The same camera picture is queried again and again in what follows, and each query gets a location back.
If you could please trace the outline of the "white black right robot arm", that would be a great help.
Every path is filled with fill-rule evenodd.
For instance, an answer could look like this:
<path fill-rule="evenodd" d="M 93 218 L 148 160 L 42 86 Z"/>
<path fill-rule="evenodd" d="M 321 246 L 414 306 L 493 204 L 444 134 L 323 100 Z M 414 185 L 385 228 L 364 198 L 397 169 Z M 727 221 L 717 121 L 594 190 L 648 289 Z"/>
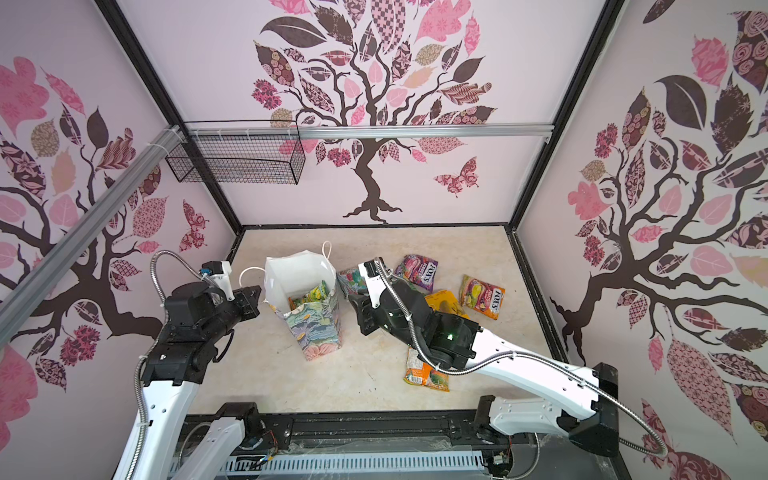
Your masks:
<path fill-rule="evenodd" d="M 480 418 L 489 429 L 507 436 L 561 436 L 589 453 L 618 455 L 618 408 L 612 401 L 618 394 L 615 367 L 578 367 L 541 356 L 474 321 L 432 309 L 416 292 L 405 295 L 405 310 L 387 291 L 377 301 L 367 294 L 348 299 L 362 334 L 381 329 L 416 350 L 418 359 L 435 370 L 478 373 L 530 393 L 521 400 L 488 396 Z"/>

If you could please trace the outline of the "floral white paper bag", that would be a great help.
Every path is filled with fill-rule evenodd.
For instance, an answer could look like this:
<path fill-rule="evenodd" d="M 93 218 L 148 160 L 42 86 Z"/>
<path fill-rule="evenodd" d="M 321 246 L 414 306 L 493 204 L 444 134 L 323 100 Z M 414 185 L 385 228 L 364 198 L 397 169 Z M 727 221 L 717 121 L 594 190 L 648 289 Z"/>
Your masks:
<path fill-rule="evenodd" d="M 342 347 L 337 271 L 330 261 L 333 244 L 326 240 L 319 253 L 304 250 L 269 257 L 262 266 L 245 268 L 263 276 L 264 302 L 290 330 L 304 358 L 312 361 Z"/>

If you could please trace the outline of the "yellow green Fox's candy bag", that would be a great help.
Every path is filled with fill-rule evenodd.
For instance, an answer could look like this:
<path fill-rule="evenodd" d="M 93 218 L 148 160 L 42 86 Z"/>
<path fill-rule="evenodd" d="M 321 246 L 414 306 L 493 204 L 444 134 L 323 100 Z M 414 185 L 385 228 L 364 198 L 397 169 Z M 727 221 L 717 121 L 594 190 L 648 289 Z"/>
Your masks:
<path fill-rule="evenodd" d="M 300 307 L 305 306 L 322 306 L 329 299 L 331 295 L 331 289 L 325 280 L 322 280 L 318 285 L 309 290 L 307 293 L 291 297 L 289 299 L 289 305 L 292 310 L 297 310 Z"/>

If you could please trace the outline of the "orange white snack packet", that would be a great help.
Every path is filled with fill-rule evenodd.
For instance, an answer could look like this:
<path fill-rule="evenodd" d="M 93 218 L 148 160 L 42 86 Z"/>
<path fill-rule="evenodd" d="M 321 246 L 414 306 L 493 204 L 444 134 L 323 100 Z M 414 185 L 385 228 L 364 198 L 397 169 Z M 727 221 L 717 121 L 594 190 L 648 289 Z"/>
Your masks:
<path fill-rule="evenodd" d="M 421 386 L 443 392 L 450 391 L 448 376 L 423 362 L 419 358 L 418 352 L 412 348 L 408 350 L 403 380 L 412 386 Z"/>

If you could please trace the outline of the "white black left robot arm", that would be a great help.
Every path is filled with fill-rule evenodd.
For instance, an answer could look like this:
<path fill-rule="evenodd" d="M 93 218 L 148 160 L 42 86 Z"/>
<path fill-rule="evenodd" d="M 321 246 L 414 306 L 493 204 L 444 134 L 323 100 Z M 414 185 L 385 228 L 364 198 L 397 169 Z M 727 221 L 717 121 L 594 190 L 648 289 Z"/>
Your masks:
<path fill-rule="evenodd" d="M 182 285 L 164 301 L 168 319 L 135 374 L 138 413 L 116 479 L 166 479 L 193 400 L 234 328 L 259 315 L 262 288 L 226 292 L 204 281 Z"/>

